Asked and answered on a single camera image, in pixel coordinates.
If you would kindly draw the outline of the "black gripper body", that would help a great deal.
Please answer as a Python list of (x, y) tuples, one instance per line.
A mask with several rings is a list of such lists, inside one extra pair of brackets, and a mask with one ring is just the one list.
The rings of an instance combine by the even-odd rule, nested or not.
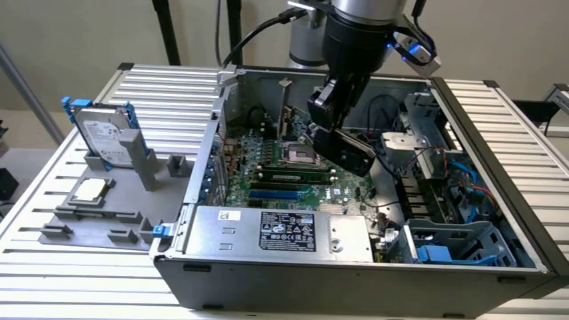
[(366, 25), (327, 13), (322, 57), (334, 79), (374, 73), (383, 64), (393, 25)]

